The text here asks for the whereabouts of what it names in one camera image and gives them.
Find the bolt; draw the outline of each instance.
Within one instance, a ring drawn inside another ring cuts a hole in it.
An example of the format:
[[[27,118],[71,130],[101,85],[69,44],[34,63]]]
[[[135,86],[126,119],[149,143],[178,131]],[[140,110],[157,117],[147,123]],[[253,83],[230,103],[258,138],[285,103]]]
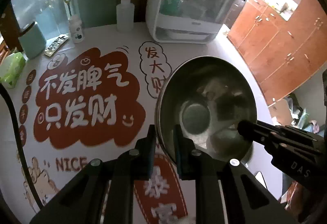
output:
[[[99,160],[99,159],[93,159],[93,160],[91,160],[91,165],[93,166],[93,167],[97,167],[97,166],[99,166],[101,164],[101,160]]]
[[[138,149],[133,148],[133,149],[130,150],[129,153],[130,153],[131,156],[137,156],[140,152],[138,151]]]
[[[194,150],[191,151],[191,154],[192,154],[193,156],[198,157],[198,156],[201,155],[201,151],[200,151],[200,150],[197,150],[197,149],[194,149]]]
[[[240,165],[240,162],[239,162],[239,160],[237,160],[237,159],[231,159],[231,160],[229,161],[229,163],[230,163],[231,165],[233,165],[233,166],[238,166],[238,165]]]

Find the bowl rim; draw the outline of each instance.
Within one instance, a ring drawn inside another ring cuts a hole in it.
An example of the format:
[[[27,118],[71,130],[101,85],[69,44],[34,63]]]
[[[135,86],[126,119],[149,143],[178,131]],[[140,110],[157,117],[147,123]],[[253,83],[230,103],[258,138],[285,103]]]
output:
[[[162,137],[162,133],[161,133],[161,129],[160,129],[160,125],[161,125],[161,121],[160,121],[160,113],[161,113],[161,103],[162,103],[162,99],[163,99],[163,95],[166,91],[166,88],[169,84],[169,82],[171,81],[171,79],[173,78],[173,76],[176,74],[176,72],[182,67],[184,66],[185,64],[195,60],[195,59],[200,59],[200,58],[215,58],[215,59],[219,59],[219,60],[222,60],[226,63],[228,63],[230,66],[234,67],[240,74],[241,76],[244,78],[244,80],[247,82],[250,90],[251,90],[251,93],[252,93],[252,97],[253,97],[253,100],[254,100],[254,106],[255,106],[255,118],[257,120],[258,116],[257,116],[257,106],[256,106],[256,103],[255,103],[255,97],[253,95],[253,92],[252,92],[252,89],[250,87],[250,84],[248,83],[248,81],[246,80],[246,78],[244,77],[244,75],[241,73],[240,70],[238,70],[236,68],[236,66],[234,66],[233,64],[231,64],[230,62],[226,61],[225,59],[222,59],[220,57],[217,57],[217,56],[212,56],[212,55],[201,55],[201,56],[197,56],[197,57],[193,57],[185,62],[183,62],[182,64],[180,64],[172,73],[171,75],[167,78],[167,80],[164,82],[164,85],[162,86],[161,90],[160,90],[160,93],[159,93],[159,96],[158,96],[158,99],[157,99],[157,102],[156,102],[156,107],[155,107],[155,115],[154,115],[154,126],[155,126],[155,131],[156,131],[156,137],[158,138],[158,142],[159,142],[159,145],[162,149],[162,151],[165,153],[165,155],[170,159],[170,161],[176,165],[176,161],[174,161],[173,157],[170,155],[170,153],[166,150],[166,147],[165,147],[165,143],[163,141],[163,137]]]

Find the white storage box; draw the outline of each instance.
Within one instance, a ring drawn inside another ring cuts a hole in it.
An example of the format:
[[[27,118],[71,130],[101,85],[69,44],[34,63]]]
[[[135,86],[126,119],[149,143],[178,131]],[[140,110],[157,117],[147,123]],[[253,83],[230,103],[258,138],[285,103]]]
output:
[[[146,22],[157,42],[208,43],[234,0],[148,0]]]

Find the small white jar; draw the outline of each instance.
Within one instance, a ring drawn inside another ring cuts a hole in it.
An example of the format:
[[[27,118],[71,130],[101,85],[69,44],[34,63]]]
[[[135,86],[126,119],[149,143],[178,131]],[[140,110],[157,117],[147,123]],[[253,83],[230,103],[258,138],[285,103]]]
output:
[[[72,15],[69,18],[69,32],[74,43],[79,43],[84,40],[82,21],[78,15]]]

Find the teal container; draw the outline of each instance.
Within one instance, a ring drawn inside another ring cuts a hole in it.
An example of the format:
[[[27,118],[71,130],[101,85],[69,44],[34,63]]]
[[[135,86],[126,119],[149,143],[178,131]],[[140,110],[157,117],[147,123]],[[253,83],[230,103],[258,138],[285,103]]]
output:
[[[46,39],[36,21],[30,24],[18,39],[29,59],[37,57],[46,47]]]

